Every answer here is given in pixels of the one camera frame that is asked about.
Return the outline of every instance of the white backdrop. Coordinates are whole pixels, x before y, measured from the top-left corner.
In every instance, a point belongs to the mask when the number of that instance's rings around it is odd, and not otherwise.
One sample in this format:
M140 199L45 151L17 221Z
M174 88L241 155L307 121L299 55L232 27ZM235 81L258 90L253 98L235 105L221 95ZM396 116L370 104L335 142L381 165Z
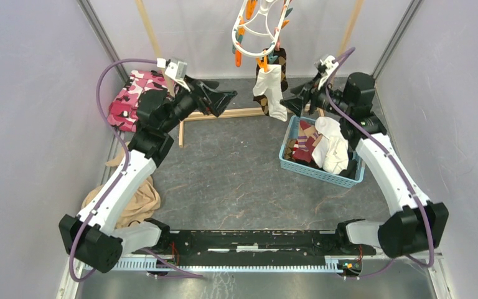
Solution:
M90 0L119 57L155 58L133 0ZM235 66L232 26L243 0L145 0L163 56L188 62L188 74L198 78L255 76L255 59L243 56ZM271 17L278 17L282 1ZM339 75L371 73L406 11L410 0L367 0L360 11L349 46L357 51ZM290 23L281 32L288 54L287 76L314 75L313 63L324 54L336 54L354 6L354 0L294 0ZM243 44L262 50L269 42L245 35ZM149 67L129 65L134 68Z

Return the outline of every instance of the white drying rack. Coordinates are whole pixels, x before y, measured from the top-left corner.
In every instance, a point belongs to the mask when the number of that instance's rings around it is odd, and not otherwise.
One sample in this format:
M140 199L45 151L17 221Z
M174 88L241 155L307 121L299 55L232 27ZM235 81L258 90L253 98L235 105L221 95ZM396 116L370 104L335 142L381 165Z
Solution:
M274 3L278 2L279 0L261 0L261 4L259 6L259 9L257 10L257 13L249 20L248 22L245 22L244 24L241 24L241 21L244 20L243 14L246 9L246 5L248 2L251 0L244 0L243 6L241 7L241 10L239 11L239 15L237 15L237 20L235 20L235 24L233 25L232 28L232 42L233 46L241 52L243 55L246 55L248 57L253 57L253 58L262 58L267 55L267 53L271 53L274 51L274 48L276 47L276 43L279 39L279 33L281 32L281 26L283 25L283 21L285 20L285 15L287 13L287 9L290 3L290 0L283 0L283 11L281 12L281 17L279 18L278 26L275 29L275 33L272 34L272 30L268 27L268 12L272 8L272 5ZM248 27L249 24L251 24L258 16L264 16L265 17L265 33L260 33L257 31L254 31ZM237 31L241 28L244 28L247 32L254 34L256 36L262 36L262 37L269 37L271 39L271 45L266 51L261 51L259 53L252 53L247 50L245 50L243 47L241 47L240 43L237 41Z

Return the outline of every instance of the wooden frame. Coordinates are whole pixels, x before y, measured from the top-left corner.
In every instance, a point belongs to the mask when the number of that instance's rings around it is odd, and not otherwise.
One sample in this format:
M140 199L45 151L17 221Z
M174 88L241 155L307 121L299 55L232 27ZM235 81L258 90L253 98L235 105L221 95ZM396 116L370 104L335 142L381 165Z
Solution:
M355 0L355 5L353 7L351 17L349 18L349 23L347 24L347 27L345 28L344 38L342 39L340 49L338 50L338 56L346 50L347 44L349 44L349 40L352 35L354 26L356 24L356 20L358 19L360 10L362 9L363 1L364 0ZM143 0L135 0L135 3L140 13L140 17L142 18L142 22L144 23L144 27L146 28L146 32L148 33L149 41L151 42L153 51L155 52L156 57L162 57L162 52L160 50L158 41L153 31L151 21L149 20L149 16L146 12L146 8L144 7ZM167 78L166 76L164 76L164 79L166 80L167 90L169 94L174 95L173 83L171 82L171 79ZM320 114L320 116L325 116L324 111L321 109L318 109L318 113ZM261 115L265 115L261 107L243 108L243 109L226 110L220 115L219 118L235 118L235 117L248 117L248 116L261 116ZM181 121L179 125L179 146L181 148L184 147L185 122L195 121L195 120L214 120L214 119L217 119L217 118L213 115L204 115L201 112L193 112L184 121Z

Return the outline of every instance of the white cloth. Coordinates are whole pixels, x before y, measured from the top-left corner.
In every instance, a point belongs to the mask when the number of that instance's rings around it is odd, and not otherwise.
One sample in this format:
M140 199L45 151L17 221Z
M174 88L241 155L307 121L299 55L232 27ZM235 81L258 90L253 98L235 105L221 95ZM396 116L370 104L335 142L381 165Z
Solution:
M329 173L340 174L349 164L349 142L342 135L340 123L330 117L319 117L314 127L323 135L312 152L314 162Z
M254 96L266 95L268 100L268 115L281 121L287 121L287 108L279 103L283 99L281 93L281 66L271 64L268 72L260 69L257 75L256 85L252 92Z

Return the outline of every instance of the white wall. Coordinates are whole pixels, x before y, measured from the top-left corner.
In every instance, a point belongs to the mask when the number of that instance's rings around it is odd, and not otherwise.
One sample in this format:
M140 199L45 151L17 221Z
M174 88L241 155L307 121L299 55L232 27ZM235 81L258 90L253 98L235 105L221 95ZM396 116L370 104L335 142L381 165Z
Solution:
M134 1L90 2L120 58L155 58ZM314 75L313 63L319 57L338 52L354 2L295 0L291 3L294 10L288 18L290 23L281 31L281 45L288 54L289 77ZM273 9L271 21L279 17L282 3ZM356 46L357 51L339 75L373 72L409 3L410 0L364 2L349 43ZM162 54L186 60L190 75L199 78L255 76L255 59L243 56L243 65L237 68L232 54L232 26L243 0L144 0L144 4ZM255 39L253 35L244 36L243 46L250 52L260 52L268 45L269 42Z
M406 168L450 218L457 298L478 298L478 2L424 1L378 79Z
M109 61L76 1L0 1L0 298L54 298L58 230L99 181L112 136L96 112ZM116 72L103 103L121 88Z

